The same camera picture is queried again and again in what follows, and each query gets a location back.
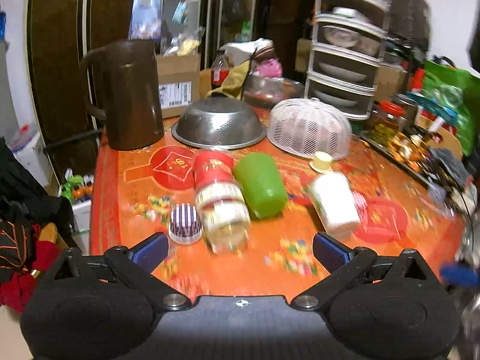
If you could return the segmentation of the red clear plastic cup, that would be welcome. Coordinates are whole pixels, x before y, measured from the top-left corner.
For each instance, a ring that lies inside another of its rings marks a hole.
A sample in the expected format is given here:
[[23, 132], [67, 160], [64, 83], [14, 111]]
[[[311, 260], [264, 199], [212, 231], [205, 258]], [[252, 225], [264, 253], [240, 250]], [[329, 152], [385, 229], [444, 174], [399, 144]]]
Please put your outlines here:
[[214, 182], [233, 182], [234, 160], [224, 150], [197, 150], [193, 156], [193, 179], [201, 189]]

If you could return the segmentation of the white paper cup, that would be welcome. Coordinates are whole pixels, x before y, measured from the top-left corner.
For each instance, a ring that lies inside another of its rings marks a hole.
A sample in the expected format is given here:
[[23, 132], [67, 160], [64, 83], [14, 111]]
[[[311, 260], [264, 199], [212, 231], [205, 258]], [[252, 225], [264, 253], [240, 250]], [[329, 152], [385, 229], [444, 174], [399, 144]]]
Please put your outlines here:
[[352, 191], [345, 175], [328, 172], [307, 186], [307, 195], [326, 233], [347, 239], [360, 226]]

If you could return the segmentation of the green plastic cup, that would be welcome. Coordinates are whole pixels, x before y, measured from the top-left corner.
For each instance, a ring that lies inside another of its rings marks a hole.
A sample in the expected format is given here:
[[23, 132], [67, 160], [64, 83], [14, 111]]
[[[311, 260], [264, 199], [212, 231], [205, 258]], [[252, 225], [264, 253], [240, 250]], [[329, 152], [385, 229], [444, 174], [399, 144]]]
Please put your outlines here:
[[257, 219], [272, 218], [282, 212], [288, 195], [273, 157], [265, 153], [248, 154], [237, 163], [233, 175]]

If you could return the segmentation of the yellow small cup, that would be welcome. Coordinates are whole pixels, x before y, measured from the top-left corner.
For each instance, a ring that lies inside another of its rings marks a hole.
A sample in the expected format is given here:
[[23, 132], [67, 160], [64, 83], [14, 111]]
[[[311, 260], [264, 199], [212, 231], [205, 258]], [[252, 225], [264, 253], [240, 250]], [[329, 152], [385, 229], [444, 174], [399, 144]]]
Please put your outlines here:
[[318, 151], [313, 155], [309, 166], [317, 173], [325, 174], [332, 171], [333, 158], [326, 152]]

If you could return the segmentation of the purple cupcake liner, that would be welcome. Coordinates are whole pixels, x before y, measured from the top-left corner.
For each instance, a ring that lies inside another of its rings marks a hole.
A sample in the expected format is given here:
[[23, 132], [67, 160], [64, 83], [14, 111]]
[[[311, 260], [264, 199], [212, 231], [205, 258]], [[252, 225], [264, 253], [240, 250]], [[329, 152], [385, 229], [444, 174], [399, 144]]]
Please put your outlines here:
[[175, 205], [169, 217], [168, 236], [179, 245], [192, 245], [203, 236], [203, 225], [190, 203]]

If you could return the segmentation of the red polka dot cupcake liner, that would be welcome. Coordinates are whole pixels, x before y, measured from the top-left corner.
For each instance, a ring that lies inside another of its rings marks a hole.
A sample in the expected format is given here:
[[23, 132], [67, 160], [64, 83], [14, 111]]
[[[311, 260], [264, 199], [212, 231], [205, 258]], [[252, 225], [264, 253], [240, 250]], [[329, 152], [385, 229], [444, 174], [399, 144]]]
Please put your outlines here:
[[363, 211], [368, 207], [365, 196], [362, 193], [352, 190], [352, 197], [354, 200], [355, 208], [358, 211]]

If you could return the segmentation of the clear glass jar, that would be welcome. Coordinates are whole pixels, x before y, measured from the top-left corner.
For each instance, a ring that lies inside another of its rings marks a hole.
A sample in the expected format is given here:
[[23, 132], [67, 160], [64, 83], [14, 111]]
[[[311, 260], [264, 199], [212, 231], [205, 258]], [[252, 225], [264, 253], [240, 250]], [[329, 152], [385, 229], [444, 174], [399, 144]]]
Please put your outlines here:
[[241, 189], [233, 181], [217, 181], [196, 189], [195, 206], [203, 235], [214, 254], [244, 247], [251, 218]]

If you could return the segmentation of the dried orange peels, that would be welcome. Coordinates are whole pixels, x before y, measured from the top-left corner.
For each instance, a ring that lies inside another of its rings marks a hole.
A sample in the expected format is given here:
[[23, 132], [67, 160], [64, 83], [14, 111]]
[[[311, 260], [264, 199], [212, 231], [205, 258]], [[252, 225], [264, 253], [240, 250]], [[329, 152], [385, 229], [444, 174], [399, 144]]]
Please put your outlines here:
[[395, 161], [406, 164], [414, 172], [422, 173], [427, 170], [430, 160], [429, 147], [420, 135], [406, 136], [397, 133], [388, 141], [387, 149]]

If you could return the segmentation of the white mesh food cover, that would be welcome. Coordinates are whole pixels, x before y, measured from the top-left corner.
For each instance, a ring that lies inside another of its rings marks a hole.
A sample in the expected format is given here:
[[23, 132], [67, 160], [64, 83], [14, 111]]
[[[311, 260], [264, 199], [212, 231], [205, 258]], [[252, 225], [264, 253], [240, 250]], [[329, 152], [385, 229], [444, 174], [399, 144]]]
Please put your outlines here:
[[293, 98], [270, 111], [268, 140], [285, 152], [312, 159], [325, 152], [334, 160], [346, 158], [352, 143], [352, 126], [333, 106], [318, 100]]

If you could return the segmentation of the pickle jar red lid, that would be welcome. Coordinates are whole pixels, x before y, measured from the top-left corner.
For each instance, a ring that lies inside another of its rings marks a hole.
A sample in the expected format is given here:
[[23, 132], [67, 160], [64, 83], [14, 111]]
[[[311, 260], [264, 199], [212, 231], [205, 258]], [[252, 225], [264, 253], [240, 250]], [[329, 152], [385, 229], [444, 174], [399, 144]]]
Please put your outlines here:
[[377, 144], [387, 146], [401, 130], [404, 109], [393, 102], [380, 101], [368, 122], [368, 137]]

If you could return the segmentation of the steel colander bowl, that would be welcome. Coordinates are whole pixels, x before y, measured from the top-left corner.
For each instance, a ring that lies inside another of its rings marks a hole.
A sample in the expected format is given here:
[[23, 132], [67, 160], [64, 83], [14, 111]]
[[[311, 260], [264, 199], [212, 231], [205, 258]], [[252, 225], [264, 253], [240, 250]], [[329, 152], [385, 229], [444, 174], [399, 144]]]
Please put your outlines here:
[[228, 97], [208, 97], [185, 108], [172, 126], [179, 142], [199, 149], [238, 150], [266, 138], [266, 128], [247, 103]]

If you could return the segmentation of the white box on floor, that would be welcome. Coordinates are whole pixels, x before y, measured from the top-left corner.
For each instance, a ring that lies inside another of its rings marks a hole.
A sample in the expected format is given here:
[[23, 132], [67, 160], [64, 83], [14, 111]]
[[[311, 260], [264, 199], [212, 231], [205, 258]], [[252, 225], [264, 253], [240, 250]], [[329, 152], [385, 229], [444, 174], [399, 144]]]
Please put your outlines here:
[[25, 124], [20, 127], [8, 141], [7, 147], [42, 187], [50, 184], [54, 173], [44, 153], [44, 144], [37, 125]]

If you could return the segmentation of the brown plastic pitcher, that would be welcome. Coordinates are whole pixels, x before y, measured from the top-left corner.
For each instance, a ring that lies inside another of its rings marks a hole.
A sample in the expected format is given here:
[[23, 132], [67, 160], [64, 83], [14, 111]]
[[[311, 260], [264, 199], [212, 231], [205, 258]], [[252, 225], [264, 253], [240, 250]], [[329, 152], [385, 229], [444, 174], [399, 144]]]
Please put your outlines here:
[[164, 136], [153, 41], [114, 41], [92, 49], [79, 69], [85, 108], [103, 121], [113, 150], [141, 149]]

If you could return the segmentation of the green shopping bag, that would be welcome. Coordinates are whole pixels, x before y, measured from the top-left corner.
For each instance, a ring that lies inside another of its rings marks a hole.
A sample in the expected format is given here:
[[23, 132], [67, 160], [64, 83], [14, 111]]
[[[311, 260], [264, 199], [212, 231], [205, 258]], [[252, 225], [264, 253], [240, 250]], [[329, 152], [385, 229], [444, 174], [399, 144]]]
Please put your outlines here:
[[456, 137], [465, 156], [470, 156], [479, 138], [479, 78], [469, 71], [424, 63], [423, 90], [441, 107], [456, 113]]

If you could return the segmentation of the steel pot with cloth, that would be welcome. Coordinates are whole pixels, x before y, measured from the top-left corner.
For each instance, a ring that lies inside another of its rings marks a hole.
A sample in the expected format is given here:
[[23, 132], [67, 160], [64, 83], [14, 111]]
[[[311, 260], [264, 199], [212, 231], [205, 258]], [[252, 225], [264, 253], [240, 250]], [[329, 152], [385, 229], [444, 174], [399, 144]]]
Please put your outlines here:
[[304, 84], [287, 78], [249, 75], [242, 89], [242, 100], [253, 107], [272, 109], [278, 102], [304, 96]]

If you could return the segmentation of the cardboard box with label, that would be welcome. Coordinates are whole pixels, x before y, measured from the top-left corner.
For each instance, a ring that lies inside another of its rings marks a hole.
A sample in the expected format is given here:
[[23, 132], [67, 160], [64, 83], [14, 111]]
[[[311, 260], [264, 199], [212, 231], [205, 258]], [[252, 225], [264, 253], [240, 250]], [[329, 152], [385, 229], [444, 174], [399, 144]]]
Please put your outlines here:
[[179, 116], [200, 99], [199, 56], [156, 56], [159, 99], [164, 119]]

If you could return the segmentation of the red label drink bottle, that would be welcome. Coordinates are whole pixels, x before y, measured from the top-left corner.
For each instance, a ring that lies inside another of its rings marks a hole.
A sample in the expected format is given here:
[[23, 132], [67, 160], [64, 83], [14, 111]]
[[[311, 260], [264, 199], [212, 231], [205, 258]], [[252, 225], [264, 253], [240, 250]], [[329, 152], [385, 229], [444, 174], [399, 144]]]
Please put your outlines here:
[[225, 51], [219, 50], [211, 66], [211, 88], [219, 88], [229, 73], [230, 66]]

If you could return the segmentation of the blue white snack bag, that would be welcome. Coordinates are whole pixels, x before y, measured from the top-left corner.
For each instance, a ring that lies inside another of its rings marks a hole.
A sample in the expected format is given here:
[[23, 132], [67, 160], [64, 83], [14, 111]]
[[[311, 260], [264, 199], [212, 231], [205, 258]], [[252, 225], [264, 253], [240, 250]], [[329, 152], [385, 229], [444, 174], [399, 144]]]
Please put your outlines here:
[[129, 39], [160, 40], [163, 0], [133, 0]]

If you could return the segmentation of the black covered appliance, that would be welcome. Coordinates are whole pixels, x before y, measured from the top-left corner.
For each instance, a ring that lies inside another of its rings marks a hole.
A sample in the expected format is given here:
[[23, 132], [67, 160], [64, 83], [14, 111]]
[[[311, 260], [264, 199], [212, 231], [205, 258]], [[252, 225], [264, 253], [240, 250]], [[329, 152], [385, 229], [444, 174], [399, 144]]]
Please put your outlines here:
[[424, 59], [431, 43], [431, 6], [426, 0], [391, 0], [387, 40], [418, 51]]

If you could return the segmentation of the white tiered dish rack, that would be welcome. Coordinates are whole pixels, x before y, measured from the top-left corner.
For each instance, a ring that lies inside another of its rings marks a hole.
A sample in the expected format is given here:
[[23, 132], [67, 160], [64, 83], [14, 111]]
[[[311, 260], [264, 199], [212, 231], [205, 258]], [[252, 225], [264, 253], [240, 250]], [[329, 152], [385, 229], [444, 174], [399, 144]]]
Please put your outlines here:
[[350, 120], [370, 116], [391, 0], [316, 0], [305, 97]]

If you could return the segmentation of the dark wooden wardrobe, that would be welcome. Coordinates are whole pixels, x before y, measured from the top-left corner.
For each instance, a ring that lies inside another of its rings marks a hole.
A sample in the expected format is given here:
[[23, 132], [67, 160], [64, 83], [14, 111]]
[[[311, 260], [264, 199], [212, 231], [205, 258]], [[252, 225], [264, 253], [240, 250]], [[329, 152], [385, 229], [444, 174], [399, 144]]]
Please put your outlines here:
[[35, 113], [54, 173], [94, 171], [105, 128], [116, 150], [158, 141], [175, 81], [174, 37], [199, 35], [190, 73], [212, 66], [226, 43], [272, 41], [295, 78], [298, 40], [315, 0], [28, 0], [28, 69]]

